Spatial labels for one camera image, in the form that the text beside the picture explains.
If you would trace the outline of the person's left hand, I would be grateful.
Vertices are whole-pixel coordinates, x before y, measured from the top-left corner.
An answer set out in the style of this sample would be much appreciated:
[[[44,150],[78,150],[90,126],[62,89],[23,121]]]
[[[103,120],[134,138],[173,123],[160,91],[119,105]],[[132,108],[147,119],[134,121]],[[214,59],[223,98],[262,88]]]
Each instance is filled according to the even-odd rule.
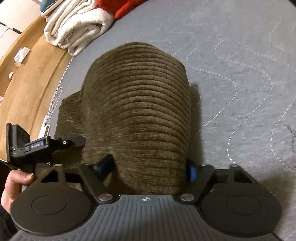
[[[1,205],[8,213],[11,212],[11,205],[14,200],[21,194],[22,186],[30,185],[34,178],[34,173],[25,173],[21,170],[10,171],[1,196]]]

